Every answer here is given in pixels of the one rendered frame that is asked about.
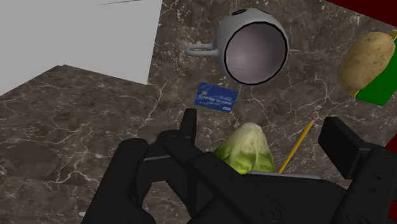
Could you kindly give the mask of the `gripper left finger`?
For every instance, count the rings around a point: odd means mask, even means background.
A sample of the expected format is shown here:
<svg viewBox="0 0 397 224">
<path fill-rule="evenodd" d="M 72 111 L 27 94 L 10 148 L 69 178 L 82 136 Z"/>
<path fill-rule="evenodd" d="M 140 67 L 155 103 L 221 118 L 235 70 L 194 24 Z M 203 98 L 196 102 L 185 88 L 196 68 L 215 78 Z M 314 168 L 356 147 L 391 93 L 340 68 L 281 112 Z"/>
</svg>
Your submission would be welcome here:
<svg viewBox="0 0 397 224">
<path fill-rule="evenodd" d="M 123 140 L 117 147 L 81 224 L 156 224 L 143 208 L 152 183 L 165 181 L 186 206 L 187 224 L 243 224 L 201 182 L 167 154 L 159 133 L 154 143 Z"/>
</svg>

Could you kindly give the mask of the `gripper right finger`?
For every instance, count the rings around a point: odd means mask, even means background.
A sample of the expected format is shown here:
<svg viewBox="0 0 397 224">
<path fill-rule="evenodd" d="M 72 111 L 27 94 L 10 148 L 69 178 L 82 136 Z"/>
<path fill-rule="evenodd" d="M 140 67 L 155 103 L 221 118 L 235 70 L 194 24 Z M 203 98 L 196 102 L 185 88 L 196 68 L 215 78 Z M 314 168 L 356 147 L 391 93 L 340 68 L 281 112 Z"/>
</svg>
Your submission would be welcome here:
<svg viewBox="0 0 397 224">
<path fill-rule="evenodd" d="M 389 216 L 397 195 L 397 153 L 362 140 L 336 116 L 324 119 L 318 143 L 352 181 L 331 224 L 397 224 Z"/>
</svg>

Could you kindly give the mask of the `yellow pencil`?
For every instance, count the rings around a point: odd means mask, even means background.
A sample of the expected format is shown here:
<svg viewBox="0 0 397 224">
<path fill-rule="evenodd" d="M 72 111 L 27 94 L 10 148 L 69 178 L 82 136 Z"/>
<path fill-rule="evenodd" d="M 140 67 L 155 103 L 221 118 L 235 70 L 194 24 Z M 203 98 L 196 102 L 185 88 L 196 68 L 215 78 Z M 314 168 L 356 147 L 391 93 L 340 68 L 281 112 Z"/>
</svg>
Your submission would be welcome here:
<svg viewBox="0 0 397 224">
<path fill-rule="evenodd" d="M 284 171 L 284 169 L 288 165 L 289 161 L 291 160 L 291 158 L 293 157 L 293 155 L 297 151 L 298 147 L 302 143 L 303 139 L 305 138 L 305 136 L 307 135 L 307 133 L 309 132 L 310 128 L 313 126 L 315 121 L 316 121 L 316 117 L 312 117 L 311 121 L 308 123 L 308 125 L 306 126 L 306 128 L 304 129 L 304 131 L 302 132 L 300 137 L 298 138 L 298 141 L 295 143 L 294 147 L 292 148 L 292 150 L 290 151 L 289 155 L 285 159 L 285 161 L 282 164 L 281 168 L 278 170 L 278 173 L 282 173 Z"/>
</svg>

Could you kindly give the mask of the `green cabbage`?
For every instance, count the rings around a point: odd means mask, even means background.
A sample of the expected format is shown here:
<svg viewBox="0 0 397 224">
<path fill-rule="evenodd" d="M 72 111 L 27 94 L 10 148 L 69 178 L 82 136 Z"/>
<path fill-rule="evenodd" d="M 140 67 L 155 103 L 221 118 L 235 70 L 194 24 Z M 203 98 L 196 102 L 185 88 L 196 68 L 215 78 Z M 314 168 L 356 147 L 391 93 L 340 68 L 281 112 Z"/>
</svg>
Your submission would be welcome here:
<svg viewBox="0 0 397 224">
<path fill-rule="evenodd" d="M 239 174 L 251 171 L 274 172 L 274 158 L 262 128 L 244 123 L 229 136 L 214 154 Z"/>
</svg>

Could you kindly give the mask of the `blue card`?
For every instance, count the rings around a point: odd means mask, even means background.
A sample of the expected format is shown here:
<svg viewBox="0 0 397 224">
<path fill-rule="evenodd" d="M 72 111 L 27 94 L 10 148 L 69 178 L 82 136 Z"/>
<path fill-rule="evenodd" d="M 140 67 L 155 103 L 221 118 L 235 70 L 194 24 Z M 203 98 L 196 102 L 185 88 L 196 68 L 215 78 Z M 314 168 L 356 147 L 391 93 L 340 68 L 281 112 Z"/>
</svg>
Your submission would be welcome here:
<svg viewBox="0 0 397 224">
<path fill-rule="evenodd" d="M 233 108 L 237 96 L 238 91 L 201 82 L 195 96 L 194 104 L 229 113 Z"/>
</svg>

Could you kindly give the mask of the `brown potato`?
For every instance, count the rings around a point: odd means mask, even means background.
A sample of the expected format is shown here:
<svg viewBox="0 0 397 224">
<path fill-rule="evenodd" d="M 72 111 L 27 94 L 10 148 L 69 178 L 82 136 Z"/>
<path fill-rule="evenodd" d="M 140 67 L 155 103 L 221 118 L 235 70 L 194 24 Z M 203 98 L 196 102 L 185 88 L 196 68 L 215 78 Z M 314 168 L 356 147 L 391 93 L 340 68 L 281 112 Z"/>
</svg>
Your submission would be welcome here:
<svg viewBox="0 0 397 224">
<path fill-rule="evenodd" d="M 338 82 L 348 91 L 365 88 L 390 62 L 396 45 L 391 35 L 369 32 L 347 51 L 338 69 Z"/>
</svg>

